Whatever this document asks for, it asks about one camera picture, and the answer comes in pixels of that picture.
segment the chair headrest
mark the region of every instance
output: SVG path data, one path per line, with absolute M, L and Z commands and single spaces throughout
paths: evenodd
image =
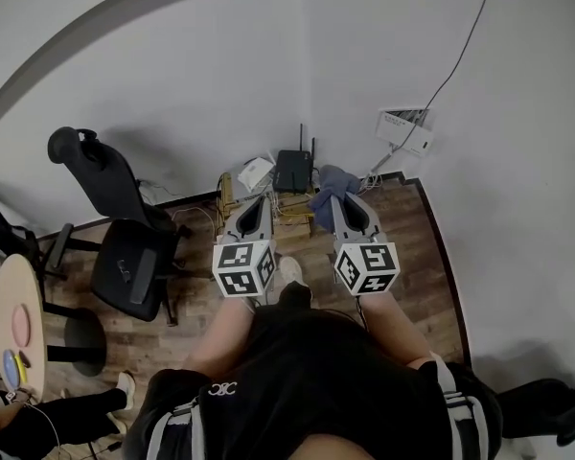
M 83 140 L 80 140 L 79 133 L 83 133 Z M 80 162 L 97 171 L 105 166 L 103 146 L 96 139 L 96 133 L 90 129 L 61 127 L 49 138 L 47 153 L 54 164 L 72 165 Z

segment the pink plate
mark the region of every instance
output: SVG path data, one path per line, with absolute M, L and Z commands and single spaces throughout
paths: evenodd
M 25 348 L 30 342 L 30 319 L 23 305 L 17 305 L 12 312 L 12 337 L 20 348 Z

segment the blue cloth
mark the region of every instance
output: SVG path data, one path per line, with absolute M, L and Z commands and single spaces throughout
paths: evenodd
M 360 189 L 360 180 L 352 173 L 347 173 L 334 165 L 325 165 L 319 171 L 320 191 L 309 202 L 315 214 L 315 223 L 329 232 L 334 232 L 332 195 L 341 201 L 345 193 L 356 194 Z

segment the white router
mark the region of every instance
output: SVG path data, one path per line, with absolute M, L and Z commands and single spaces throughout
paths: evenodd
M 401 150 L 423 157 L 432 146 L 434 134 L 430 129 L 417 125 L 425 123 L 428 112 L 429 109 L 406 107 L 382 109 L 379 111 L 376 136 L 396 148 L 401 147 Z

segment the chair wheel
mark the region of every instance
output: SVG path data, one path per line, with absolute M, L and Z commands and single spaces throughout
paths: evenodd
M 179 229 L 177 230 L 176 233 L 179 237 L 182 237 L 183 239 L 188 239 L 194 234 L 194 232 L 185 225 L 179 226 Z

